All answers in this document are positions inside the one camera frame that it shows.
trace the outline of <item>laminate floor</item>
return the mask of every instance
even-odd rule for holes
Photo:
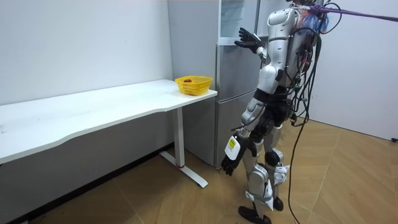
[[[285,164],[298,131],[288,124],[282,130],[278,148]],[[157,156],[31,223],[248,223],[237,212],[240,205],[251,206],[242,163],[232,177],[189,152],[186,164],[208,181],[206,188]],[[297,146],[291,180],[292,208],[301,224],[398,223],[398,144],[311,121]],[[280,190],[283,212],[267,211],[273,224],[294,223],[287,192],[286,182]]]

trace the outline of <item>white table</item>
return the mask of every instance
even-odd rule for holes
[[[201,187],[207,182],[185,167],[182,107],[216,96],[187,96],[170,80],[138,83],[0,106],[0,164],[58,146],[69,139],[173,110],[175,157],[160,154]]]

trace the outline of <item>yellow label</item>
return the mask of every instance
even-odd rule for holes
[[[231,139],[229,141],[229,146],[231,146],[233,148],[233,147],[235,147],[235,145],[236,145],[235,141],[233,139]]]

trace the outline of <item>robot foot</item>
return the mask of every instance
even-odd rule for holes
[[[284,210],[284,202],[279,197],[274,199],[274,209],[280,212]]]
[[[238,210],[239,214],[247,221],[254,224],[272,224],[271,219],[264,215],[264,218],[259,218],[257,212],[254,209],[240,206]]]

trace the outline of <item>yellow basket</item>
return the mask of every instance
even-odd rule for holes
[[[209,77],[188,76],[178,78],[175,81],[180,93],[198,96],[205,94],[209,90],[212,80]]]

